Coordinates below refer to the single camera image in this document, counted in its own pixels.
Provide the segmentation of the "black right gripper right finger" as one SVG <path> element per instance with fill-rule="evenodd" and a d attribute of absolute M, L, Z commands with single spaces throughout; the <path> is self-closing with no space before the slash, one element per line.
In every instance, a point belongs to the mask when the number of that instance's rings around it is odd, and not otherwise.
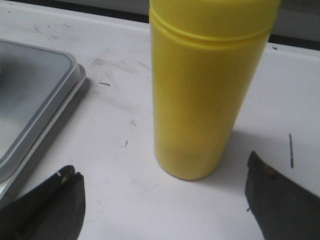
<path fill-rule="evenodd" d="M 245 197 L 266 240 L 318 240 L 320 198 L 288 179 L 252 151 Z"/>

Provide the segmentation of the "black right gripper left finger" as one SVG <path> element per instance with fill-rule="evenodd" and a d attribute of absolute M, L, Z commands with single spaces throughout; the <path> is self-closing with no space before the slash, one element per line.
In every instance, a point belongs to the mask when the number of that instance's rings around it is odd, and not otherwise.
<path fill-rule="evenodd" d="M 76 240 L 86 213 L 84 176 L 66 165 L 0 210 L 2 240 Z"/>

